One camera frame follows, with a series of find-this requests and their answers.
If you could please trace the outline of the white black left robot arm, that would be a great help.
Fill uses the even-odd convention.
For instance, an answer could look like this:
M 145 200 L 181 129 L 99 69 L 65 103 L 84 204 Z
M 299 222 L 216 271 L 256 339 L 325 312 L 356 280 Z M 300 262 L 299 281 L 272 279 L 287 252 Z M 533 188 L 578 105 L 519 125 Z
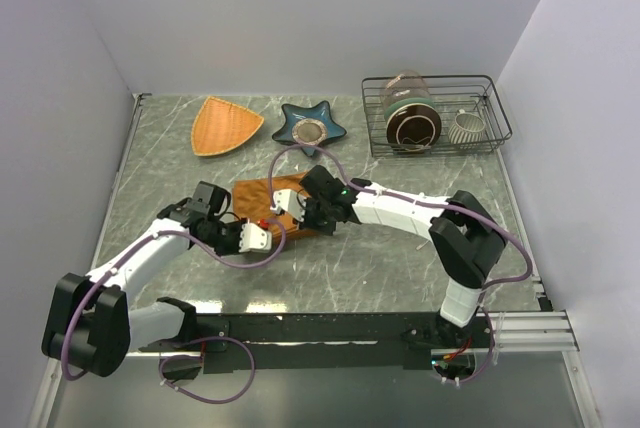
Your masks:
M 226 189 L 207 182 L 163 208 L 123 252 L 85 275 L 68 273 L 54 288 L 41 351 L 80 374 L 106 377 L 126 354 L 165 340 L 177 350 L 198 338 L 194 306 L 170 297 L 142 309 L 130 305 L 167 264 L 201 244 L 218 256 L 236 255 L 248 221 L 224 221 Z

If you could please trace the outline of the orange cloth napkin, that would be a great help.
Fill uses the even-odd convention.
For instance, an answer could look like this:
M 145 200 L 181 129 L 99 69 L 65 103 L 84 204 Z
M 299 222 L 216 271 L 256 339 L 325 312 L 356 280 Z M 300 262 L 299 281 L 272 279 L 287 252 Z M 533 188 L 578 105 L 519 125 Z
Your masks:
M 296 192 L 301 191 L 303 195 L 307 195 L 299 184 L 305 175 L 305 172 L 300 172 L 274 177 L 273 188 L 275 190 L 294 189 Z M 237 181 L 232 188 L 232 206 L 233 212 L 236 215 L 241 218 L 248 218 L 255 223 L 263 219 L 275 217 L 270 210 L 270 198 L 266 178 Z M 289 214 L 278 216 L 278 219 L 286 229 L 287 242 L 318 235 L 317 232 L 310 229 L 299 229 Z

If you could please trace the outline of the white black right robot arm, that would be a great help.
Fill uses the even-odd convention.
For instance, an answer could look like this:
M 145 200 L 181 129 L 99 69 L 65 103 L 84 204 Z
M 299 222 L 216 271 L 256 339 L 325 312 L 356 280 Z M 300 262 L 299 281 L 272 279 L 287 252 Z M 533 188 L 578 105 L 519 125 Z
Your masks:
M 490 216 L 473 195 L 412 195 L 362 179 L 346 185 L 322 166 L 304 175 L 300 186 L 308 194 L 302 228 L 331 235 L 339 222 L 379 225 L 431 241 L 449 277 L 438 336 L 452 347 L 471 336 L 482 287 L 506 247 L 502 235 L 477 219 Z

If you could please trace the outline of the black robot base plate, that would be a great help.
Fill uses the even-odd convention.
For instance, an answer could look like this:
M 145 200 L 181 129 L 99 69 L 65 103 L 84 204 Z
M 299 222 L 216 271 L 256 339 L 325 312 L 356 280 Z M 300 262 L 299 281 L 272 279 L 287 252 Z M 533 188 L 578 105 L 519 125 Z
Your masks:
M 464 329 L 435 312 L 200 314 L 190 345 L 161 340 L 143 353 L 204 355 L 206 374 L 248 369 L 242 348 L 204 337 L 227 336 L 242 342 L 255 366 L 266 369 L 319 369 L 399 366 L 429 370 L 434 351 L 490 346 L 486 319 L 480 315 Z

